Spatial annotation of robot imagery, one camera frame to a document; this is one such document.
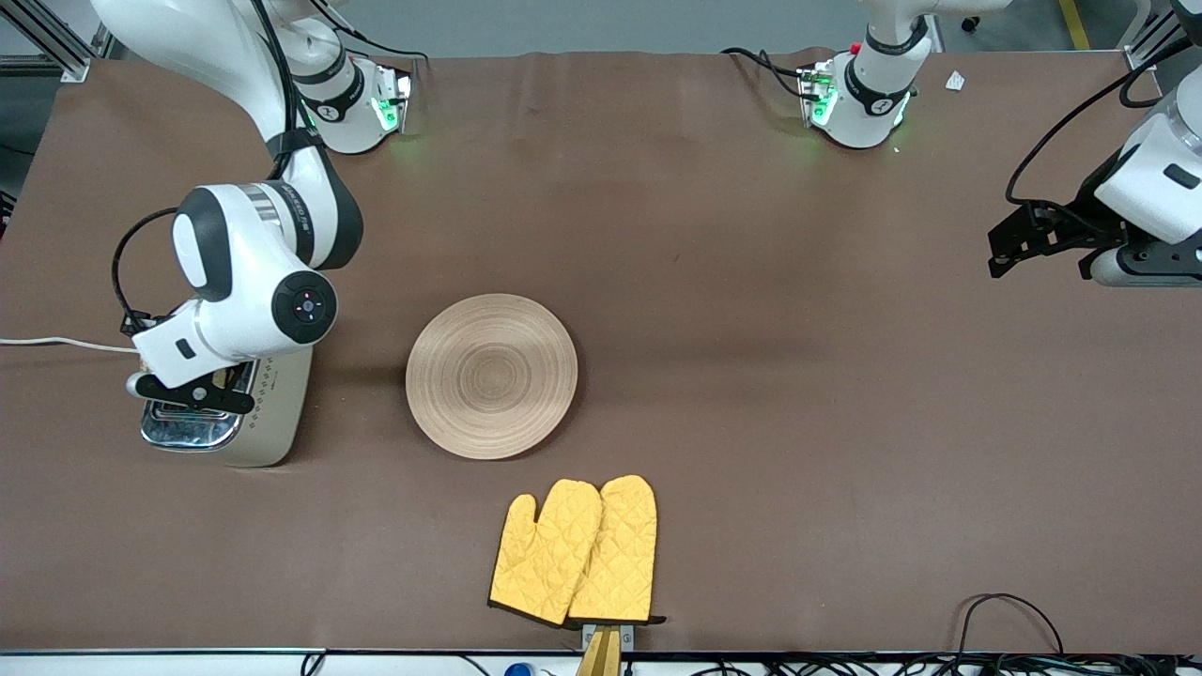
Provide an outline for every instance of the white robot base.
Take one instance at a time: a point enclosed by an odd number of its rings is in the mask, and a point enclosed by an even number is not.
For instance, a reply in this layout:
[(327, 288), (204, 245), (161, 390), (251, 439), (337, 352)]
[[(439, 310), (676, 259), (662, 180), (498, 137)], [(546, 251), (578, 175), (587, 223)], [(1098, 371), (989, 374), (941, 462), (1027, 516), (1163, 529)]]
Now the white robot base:
[(905, 107), (910, 102), (906, 94), (900, 102), (888, 102), (886, 114), (869, 114), (864, 106), (847, 94), (845, 72), (852, 54), (843, 52), (828, 61), (820, 61), (810, 70), (797, 73), (802, 94), (811, 94), (816, 101), (802, 99), (802, 119), (807, 126), (822, 130), (835, 143), (849, 148), (871, 148), (883, 142), (897, 125), (902, 124)]

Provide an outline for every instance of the gray floor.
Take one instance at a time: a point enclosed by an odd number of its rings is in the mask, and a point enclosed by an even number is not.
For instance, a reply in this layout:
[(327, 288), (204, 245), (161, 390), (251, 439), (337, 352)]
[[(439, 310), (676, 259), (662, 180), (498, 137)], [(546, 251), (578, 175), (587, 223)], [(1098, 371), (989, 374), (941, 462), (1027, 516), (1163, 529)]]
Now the gray floor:
[[(87, 0), (50, 0), (75, 24), (89, 23)], [(1109, 48), (1135, 13), (1131, 0), (1078, 0), (1094, 48)], [(725, 47), (787, 53), (861, 40), (867, 14), (851, 0), (356, 0), (343, 16), (379, 42), (422, 49), (432, 58), (504, 57), (528, 52), (639, 51), (714, 53)], [(975, 34), (944, 20), (948, 52), (1060, 51), (1072, 41), (1058, 0), (1014, 0), (986, 17)], [(78, 32), (91, 35), (89, 25)], [(0, 53), (28, 53), (11, 26), (0, 25)], [(1168, 71), (1188, 72), (1196, 55)], [(0, 77), (0, 142), (34, 149), (59, 83)], [(19, 194), (29, 158), (0, 149), (0, 188)]]

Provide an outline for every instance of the white cable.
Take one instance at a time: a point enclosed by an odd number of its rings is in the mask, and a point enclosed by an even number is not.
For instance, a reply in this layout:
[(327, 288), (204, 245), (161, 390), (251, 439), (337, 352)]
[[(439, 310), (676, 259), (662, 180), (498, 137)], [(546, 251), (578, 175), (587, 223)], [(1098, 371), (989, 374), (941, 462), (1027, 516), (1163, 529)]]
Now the white cable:
[(0, 345), (75, 345), (77, 348), (88, 348), (89, 350), (103, 350), (106, 352), (124, 352), (129, 355), (138, 354), (138, 351), (133, 348), (118, 348), (117, 345), (100, 345), (96, 343), (76, 340), (75, 338), (63, 338), (59, 336), (52, 336), (49, 338), (0, 338)]

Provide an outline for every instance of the yellow floor stripe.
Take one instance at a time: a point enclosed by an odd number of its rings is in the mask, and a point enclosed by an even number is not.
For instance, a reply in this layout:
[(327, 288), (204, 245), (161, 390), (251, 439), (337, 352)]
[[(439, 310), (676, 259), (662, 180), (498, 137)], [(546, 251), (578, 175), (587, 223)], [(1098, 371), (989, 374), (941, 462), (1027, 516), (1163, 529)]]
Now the yellow floor stripe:
[(1072, 37), (1073, 49), (1089, 49), (1089, 37), (1085, 35), (1085, 26), (1081, 23), (1081, 12), (1073, 0), (1060, 0), (1060, 13), (1064, 14), (1064, 23), (1069, 26), (1069, 36)]

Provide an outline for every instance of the black button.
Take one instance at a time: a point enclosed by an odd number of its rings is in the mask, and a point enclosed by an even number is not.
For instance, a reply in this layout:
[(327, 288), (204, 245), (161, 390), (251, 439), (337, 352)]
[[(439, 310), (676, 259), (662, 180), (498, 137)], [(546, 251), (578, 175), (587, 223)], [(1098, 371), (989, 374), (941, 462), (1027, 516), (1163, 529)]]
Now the black button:
[(185, 360), (190, 360), (196, 356), (196, 351), (192, 350), (192, 346), (189, 345), (188, 340), (184, 340), (183, 338), (175, 340), (175, 349), (179, 350), (179, 354), (184, 355)]
[(303, 289), (292, 295), (292, 316), (302, 324), (321, 321), (326, 316), (326, 297), (316, 289)]
[(1198, 186), (1200, 179), (1192, 173), (1183, 170), (1177, 165), (1168, 165), (1165, 167), (1165, 176), (1173, 179), (1174, 183), (1185, 188), (1186, 190), (1194, 190)]

